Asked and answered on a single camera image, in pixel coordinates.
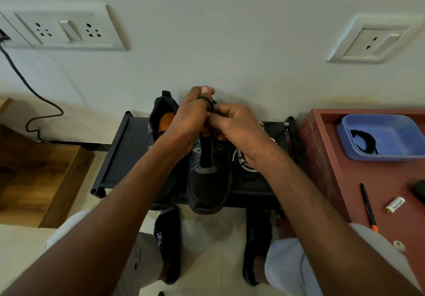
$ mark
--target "black object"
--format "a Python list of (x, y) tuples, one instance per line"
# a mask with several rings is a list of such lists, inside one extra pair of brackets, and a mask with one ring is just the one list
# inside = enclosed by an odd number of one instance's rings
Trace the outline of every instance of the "black object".
[(249, 286), (256, 286), (254, 259), (267, 257), (272, 240), (272, 225), (263, 210), (247, 209), (247, 243), (243, 254), (242, 275)]
[(153, 235), (158, 242), (162, 259), (170, 264), (167, 271), (166, 284), (172, 285), (180, 277), (181, 268), (181, 245), (180, 245), (181, 223), (178, 208), (158, 215), (155, 221)]
[[(169, 91), (162, 91), (162, 96), (155, 99), (153, 110), (149, 116), (148, 131), (152, 137), (151, 142), (155, 143), (162, 135), (158, 133), (161, 118), (166, 113), (176, 114), (178, 111), (177, 102), (171, 97)], [(185, 186), (187, 174), (187, 159), (183, 158), (173, 168), (166, 178), (162, 188), (153, 201), (152, 210), (165, 210), (172, 206), (178, 196), (178, 192)]]
[(368, 213), (369, 224), (374, 231), (377, 231), (378, 227), (376, 225), (375, 217), (372, 212), (372, 207), (369, 202), (369, 197), (368, 197), (368, 194), (366, 193), (366, 188), (363, 183), (360, 183), (360, 190), (362, 191), (363, 201), (365, 203), (366, 212)]
[(216, 104), (216, 102), (214, 100), (211, 101), (208, 97), (206, 97), (204, 95), (200, 95), (196, 99), (204, 99), (206, 102), (208, 102), (210, 104), (210, 111), (214, 111), (214, 105)]
[[(294, 119), (291, 118), (287, 119), (287, 125), (284, 122), (264, 122), (264, 130), (286, 152), (288, 152), (287, 134), (289, 134), (288, 137), (295, 138), (289, 143), (292, 147), (290, 156), (296, 162), (301, 159), (304, 148), (296, 133)], [(98, 198), (105, 197), (105, 189), (114, 188), (147, 152), (149, 146), (153, 144), (152, 136), (148, 133), (147, 122), (148, 118), (134, 117), (130, 111), (124, 114), (94, 181), (91, 194)], [(230, 147), (230, 152), (232, 152), (235, 148), (231, 144)], [(254, 180), (246, 180), (239, 171), (240, 166), (237, 164), (232, 169), (232, 187), (225, 206), (263, 210), (280, 209), (278, 199), (263, 176)], [(179, 192), (176, 203), (187, 204), (186, 186)]]
[(413, 186), (414, 195), (425, 204), (425, 179), (420, 180)]
[(232, 185), (229, 142), (199, 135), (189, 153), (186, 197), (198, 214), (214, 214), (226, 203)]
[(33, 129), (30, 130), (29, 129), (29, 124), (31, 122), (33, 122), (34, 120), (38, 120), (38, 119), (46, 119), (46, 118), (52, 118), (52, 117), (60, 117), (64, 114), (63, 110), (61, 107), (59, 107), (58, 105), (54, 104), (52, 101), (49, 101), (47, 99), (44, 99), (41, 95), (39, 95), (37, 92), (34, 91), (33, 88), (31, 88), (31, 86), (28, 84), (28, 82), (25, 80), (24, 76), (19, 72), (18, 68), (15, 66), (15, 64), (13, 63), (12, 59), (10, 58), (9, 54), (3, 49), (3, 47), (1, 46), (2, 41), (8, 40), (10, 39), (8, 36), (3, 36), (0, 39), (0, 51), (4, 54), (4, 56), (6, 57), (7, 61), (9, 62), (10, 66), (12, 67), (13, 71), (15, 71), (15, 73), (18, 75), (18, 77), (21, 79), (21, 81), (25, 84), (25, 86), (32, 92), (32, 94), (34, 94), (38, 99), (48, 103), (49, 105), (54, 106), (57, 110), (60, 111), (60, 113), (57, 113), (55, 115), (48, 115), (48, 116), (40, 116), (40, 117), (34, 117), (29, 119), (29, 121), (27, 121), (27, 123), (25, 124), (25, 130), (27, 132), (37, 132), (37, 137), (41, 142), (45, 142), (40, 135), (40, 131), (41, 129)]
[(359, 136), (360, 138), (362, 138), (365, 141), (366, 148), (363, 149), (359, 145), (356, 145), (358, 149), (360, 149), (362, 152), (364, 152), (366, 154), (373, 154), (374, 152), (376, 154), (378, 154), (378, 151), (376, 150), (376, 140), (375, 140), (375, 138), (373, 138), (373, 136), (371, 134), (369, 134), (368, 132), (361, 131), (361, 130), (351, 130), (350, 133), (353, 136), (353, 138), (355, 136)]

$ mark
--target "hand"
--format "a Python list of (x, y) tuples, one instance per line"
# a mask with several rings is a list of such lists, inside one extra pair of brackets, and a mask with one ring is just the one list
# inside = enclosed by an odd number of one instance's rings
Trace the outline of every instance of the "hand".
[(173, 138), (183, 149), (183, 156), (190, 152), (196, 138), (204, 127), (207, 119), (207, 110), (210, 104), (204, 99), (197, 99), (204, 95), (212, 100), (215, 89), (209, 86), (193, 87), (180, 104), (173, 122), (162, 137)]
[(276, 144), (260, 126), (251, 109), (243, 105), (221, 104), (214, 106), (214, 112), (208, 117), (211, 126), (223, 132), (244, 154), (248, 164), (258, 170), (256, 160), (259, 154), (265, 154), (267, 147), (274, 148)]

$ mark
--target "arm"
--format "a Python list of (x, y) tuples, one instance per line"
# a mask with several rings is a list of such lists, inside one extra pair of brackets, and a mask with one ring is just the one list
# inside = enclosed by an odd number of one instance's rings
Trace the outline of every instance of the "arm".
[[(213, 88), (203, 87), (211, 97)], [(194, 87), (168, 130), (115, 189), (33, 263), (4, 295), (112, 294), (162, 183), (193, 146), (208, 103)]]
[(268, 181), (304, 248), (324, 295), (422, 295), (335, 211), (259, 126), (248, 107), (219, 105), (210, 123)]

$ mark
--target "switch plate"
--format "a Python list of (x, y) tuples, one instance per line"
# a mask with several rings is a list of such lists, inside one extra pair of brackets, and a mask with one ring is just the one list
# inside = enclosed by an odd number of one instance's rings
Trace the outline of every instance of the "switch plate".
[(0, 28), (8, 25), (4, 30), (18, 47), (126, 50), (104, 3), (1, 6), (0, 13)]
[(422, 14), (358, 14), (338, 41), (328, 62), (386, 62), (412, 39), (423, 22)]

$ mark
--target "tiled floor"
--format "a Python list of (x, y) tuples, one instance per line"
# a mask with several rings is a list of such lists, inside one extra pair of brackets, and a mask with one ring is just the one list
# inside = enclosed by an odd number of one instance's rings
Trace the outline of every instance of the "tiled floor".
[[(92, 166), (72, 206), (69, 216), (95, 207), (100, 200), (90, 188), (106, 153), (96, 152)], [(156, 282), (140, 291), (140, 295), (157, 296), (227, 296), (284, 295), (264, 284), (249, 287), (242, 277), (245, 248), (245, 211), (225, 207), (210, 216), (200, 216), (187, 205), (182, 212), (182, 274), (172, 286)], [(140, 231), (152, 233), (158, 211), (149, 211)], [(273, 224), (273, 237), (277, 228)], [(4, 290), (43, 250), (54, 229), (34, 229), (0, 224), (0, 291)]]

